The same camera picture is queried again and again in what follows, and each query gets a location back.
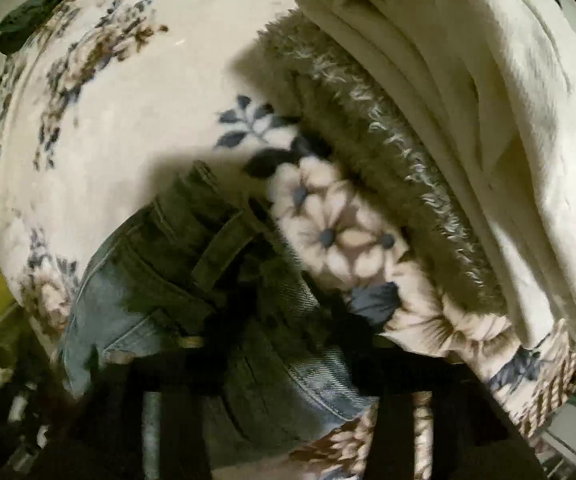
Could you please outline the dark green cloth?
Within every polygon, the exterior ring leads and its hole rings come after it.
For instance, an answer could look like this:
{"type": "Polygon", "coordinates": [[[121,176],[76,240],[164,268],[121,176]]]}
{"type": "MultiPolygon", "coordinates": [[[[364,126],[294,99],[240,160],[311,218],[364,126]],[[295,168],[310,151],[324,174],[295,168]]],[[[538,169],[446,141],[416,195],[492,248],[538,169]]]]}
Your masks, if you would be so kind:
{"type": "Polygon", "coordinates": [[[0,22],[0,53],[18,52],[62,0],[26,0],[0,22]]]}

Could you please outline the floral fleece blanket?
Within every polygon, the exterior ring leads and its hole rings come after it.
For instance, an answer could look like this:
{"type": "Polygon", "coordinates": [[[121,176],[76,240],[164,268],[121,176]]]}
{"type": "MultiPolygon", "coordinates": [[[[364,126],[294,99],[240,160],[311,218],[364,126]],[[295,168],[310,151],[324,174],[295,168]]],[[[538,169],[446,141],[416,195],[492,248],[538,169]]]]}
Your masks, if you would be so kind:
{"type": "MultiPolygon", "coordinates": [[[[7,58],[1,269],[49,337],[62,390],[71,406],[82,399],[65,388],[59,356],[91,258],[203,162],[228,200],[265,208],[330,310],[353,385],[352,359],[370,348],[465,364],[528,443],[523,416],[538,386],[573,378],[576,337],[558,320],[527,346],[507,309],[470,311],[430,278],[402,229],[369,204],[367,188],[329,145],[311,139],[267,67],[260,33],[292,11],[307,18],[295,0],[63,0],[7,58]]],[[[256,462],[211,466],[213,477],[239,469],[249,479],[275,470],[365,479],[379,408],[368,397],[367,411],[324,437],[256,462]]],[[[413,396],[410,479],[432,479],[430,399],[428,391],[413,396]]]]}

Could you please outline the cream white blanket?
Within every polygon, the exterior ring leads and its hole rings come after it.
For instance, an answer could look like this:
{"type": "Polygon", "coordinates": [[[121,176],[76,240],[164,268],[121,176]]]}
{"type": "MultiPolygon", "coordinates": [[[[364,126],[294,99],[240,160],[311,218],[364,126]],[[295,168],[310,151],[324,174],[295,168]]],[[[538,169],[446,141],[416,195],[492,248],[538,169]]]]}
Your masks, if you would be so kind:
{"type": "Polygon", "coordinates": [[[295,0],[387,91],[491,263],[520,340],[576,337],[576,33],[554,0],[295,0]]]}

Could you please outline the blue denim jeans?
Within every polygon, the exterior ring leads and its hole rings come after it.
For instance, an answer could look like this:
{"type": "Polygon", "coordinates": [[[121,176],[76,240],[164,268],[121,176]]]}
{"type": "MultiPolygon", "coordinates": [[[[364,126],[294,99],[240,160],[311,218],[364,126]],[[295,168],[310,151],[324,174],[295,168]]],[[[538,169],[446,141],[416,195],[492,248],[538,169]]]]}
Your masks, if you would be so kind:
{"type": "Polygon", "coordinates": [[[162,419],[158,472],[181,430],[213,468],[288,453],[358,418],[330,310],[265,208],[237,206],[196,162],[99,247],[60,344],[74,398],[126,365],[162,419]]]}

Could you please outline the olive fuzzy blanket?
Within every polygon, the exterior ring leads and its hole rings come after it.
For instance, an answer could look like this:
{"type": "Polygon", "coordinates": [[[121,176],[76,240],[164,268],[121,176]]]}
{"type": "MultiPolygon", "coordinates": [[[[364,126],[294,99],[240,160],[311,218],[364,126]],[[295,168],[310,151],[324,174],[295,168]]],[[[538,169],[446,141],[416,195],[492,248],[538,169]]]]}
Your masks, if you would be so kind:
{"type": "Polygon", "coordinates": [[[415,256],[463,307],[502,314],[506,301],[448,182],[390,96],[340,44],[299,12],[260,33],[266,65],[313,141],[367,188],[415,256]]]}

